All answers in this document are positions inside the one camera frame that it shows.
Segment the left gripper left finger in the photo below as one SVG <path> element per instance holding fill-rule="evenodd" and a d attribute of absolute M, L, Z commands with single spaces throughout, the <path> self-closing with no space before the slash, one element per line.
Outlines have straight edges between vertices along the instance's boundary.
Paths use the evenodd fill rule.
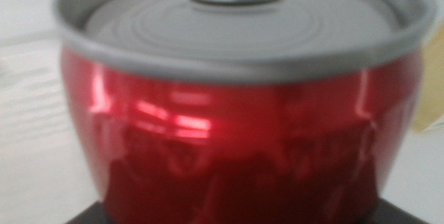
<path fill-rule="evenodd" d="M 100 202 L 95 202 L 88 208 L 66 222 L 66 224 L 113 224 Z"/>

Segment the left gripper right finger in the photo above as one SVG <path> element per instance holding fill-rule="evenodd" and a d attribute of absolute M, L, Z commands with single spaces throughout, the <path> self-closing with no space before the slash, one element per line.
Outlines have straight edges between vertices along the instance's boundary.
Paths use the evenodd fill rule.
<path fill-rule="evenodd" d="M 428 222 L 380 198 L 374 209 L 364 217 L 363 224 L 429 224 Z"/>

